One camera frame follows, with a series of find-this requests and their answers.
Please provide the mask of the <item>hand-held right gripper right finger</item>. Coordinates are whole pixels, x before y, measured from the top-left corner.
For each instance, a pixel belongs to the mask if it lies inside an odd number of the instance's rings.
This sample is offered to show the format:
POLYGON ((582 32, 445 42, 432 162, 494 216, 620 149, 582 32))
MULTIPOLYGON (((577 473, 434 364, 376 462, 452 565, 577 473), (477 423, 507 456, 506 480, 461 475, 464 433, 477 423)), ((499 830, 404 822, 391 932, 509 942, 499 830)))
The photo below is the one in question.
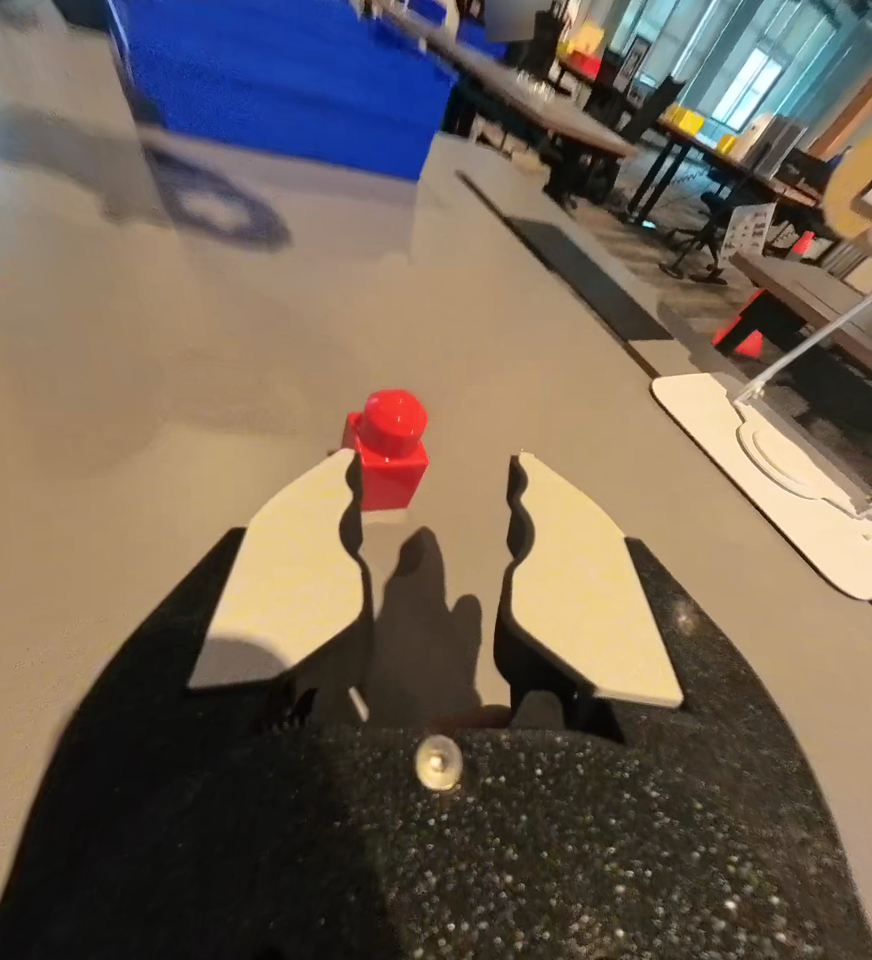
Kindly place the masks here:
POLYGON ((611 705, 675 714, 684 690, 630 551, 608 513, 536 455, 510 458, 509 561, 494 665, 512 719, 610 731, 611 705))

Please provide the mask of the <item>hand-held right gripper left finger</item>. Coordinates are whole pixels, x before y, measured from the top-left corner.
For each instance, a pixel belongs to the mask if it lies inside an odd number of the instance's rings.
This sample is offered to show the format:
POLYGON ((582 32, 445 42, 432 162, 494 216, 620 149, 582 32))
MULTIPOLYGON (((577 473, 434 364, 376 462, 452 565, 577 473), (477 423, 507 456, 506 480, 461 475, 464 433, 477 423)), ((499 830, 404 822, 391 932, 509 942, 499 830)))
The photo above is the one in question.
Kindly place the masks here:
POLYGON ((355 450, 324 458, 251 518, 226 574, 187 688, 261 686, 293 714, 364 724, 374 604, 361 555, 361 465, 355 450))

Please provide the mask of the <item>printed paper sign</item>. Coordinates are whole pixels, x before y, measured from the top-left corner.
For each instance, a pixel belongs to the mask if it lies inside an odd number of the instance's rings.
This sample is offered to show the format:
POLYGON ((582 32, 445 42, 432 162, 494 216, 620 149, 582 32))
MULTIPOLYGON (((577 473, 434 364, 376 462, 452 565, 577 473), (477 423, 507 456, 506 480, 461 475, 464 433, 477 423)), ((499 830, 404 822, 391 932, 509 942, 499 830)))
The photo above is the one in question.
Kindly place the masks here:
POLYGON ((717 265, 724 268, 736 254, 760 256, 776 209, 775 201, 734 206, 723 233, 717 265))

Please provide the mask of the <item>black office chair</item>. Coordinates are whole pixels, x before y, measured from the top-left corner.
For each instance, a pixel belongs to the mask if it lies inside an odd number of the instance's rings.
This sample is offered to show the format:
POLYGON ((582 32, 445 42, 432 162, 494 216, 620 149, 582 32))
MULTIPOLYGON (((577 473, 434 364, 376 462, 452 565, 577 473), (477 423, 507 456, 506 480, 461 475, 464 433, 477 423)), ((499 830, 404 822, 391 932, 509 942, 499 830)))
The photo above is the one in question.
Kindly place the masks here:
POLYGON ((678 281, 690 279, 702 285, 728 286, 728 280, 720 266, 720 244, 733 212, 729 199, 729 196, 721 197, 712 192, 702 194, 701 202, 707 214, 706 220, 693 228, 674 227, 663 234, 663 243, 674 253, 674 256, 670 261, 658 265, 662 273, 678 281), (690 254, 703 250, 710 254, 710 262, 706 270, 687 275, 683 269, 683 261, 690 254))

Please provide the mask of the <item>whiteboard on stand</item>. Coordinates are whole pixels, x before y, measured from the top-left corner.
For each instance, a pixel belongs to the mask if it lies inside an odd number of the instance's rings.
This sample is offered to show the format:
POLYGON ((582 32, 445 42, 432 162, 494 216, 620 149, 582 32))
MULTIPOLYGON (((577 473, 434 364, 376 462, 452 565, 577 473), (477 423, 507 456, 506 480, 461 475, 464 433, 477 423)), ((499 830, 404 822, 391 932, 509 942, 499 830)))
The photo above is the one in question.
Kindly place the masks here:
POLYGON ((858 198, 871 184, 872 129, 837 166, 823 196, 824 219, 840 239, 854 241, 872 226, 872 210, 858 208, 858 198))

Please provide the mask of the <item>red single-stud mega block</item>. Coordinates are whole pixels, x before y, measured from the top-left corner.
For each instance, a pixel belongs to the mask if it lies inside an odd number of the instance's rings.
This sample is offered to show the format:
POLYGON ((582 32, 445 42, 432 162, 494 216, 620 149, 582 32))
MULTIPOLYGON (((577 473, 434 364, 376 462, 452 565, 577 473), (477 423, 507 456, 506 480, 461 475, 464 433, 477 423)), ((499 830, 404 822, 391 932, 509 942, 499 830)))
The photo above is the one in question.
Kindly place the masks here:
POLYGON ((428 423, 418 397, 396 388, 374 391, 361 410, 346 415, 342 447, 358 456, 362 513, 408 509, 430 463, 423 442, 428 423))

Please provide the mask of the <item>brown long table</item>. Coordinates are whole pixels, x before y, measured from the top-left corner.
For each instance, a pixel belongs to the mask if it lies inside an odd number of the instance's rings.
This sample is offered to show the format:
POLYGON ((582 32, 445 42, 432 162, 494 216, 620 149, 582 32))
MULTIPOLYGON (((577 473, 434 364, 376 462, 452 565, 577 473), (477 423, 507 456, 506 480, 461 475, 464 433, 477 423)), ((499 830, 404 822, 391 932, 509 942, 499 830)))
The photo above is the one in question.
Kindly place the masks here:
POLYGON ((730 353, 755 331, 784 350, 744 388, 743 398, 760 397, 773 378, 805 368, 808 359, 817 366, 814 352, 829 341, 851 366, 872 379, 872 294, 860 294, 825 270, 794 260, 737 253, 730 263, 770 297, 773 306, 759 308, 758 322, 749 322, 747 308, 742 308, 739 324, 744 330, 730 330, 719 350, 730 353))
POLYGON ((521 79, 514 68, 456 40, 397 2, 373 2, 376 11, 427 54, 457 75, 442 116, 440 132, 469 139, 480 116, 502 134, 529 146, 550 167, 543 193, 560 207, 574 194, 581 161, 626 160, 638 148, 568 98, 545 93, 521 79))

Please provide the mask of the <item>blue plastic bin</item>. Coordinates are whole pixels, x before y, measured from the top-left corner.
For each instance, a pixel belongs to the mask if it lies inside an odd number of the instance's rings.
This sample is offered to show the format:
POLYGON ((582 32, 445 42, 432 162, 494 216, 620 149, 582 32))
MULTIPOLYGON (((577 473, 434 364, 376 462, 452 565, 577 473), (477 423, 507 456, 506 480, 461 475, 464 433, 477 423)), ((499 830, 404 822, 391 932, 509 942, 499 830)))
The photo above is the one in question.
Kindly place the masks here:
POLYGON ((107 2, 130 102, 175 135, 417 182, 454 72, 348 2, 107 2))

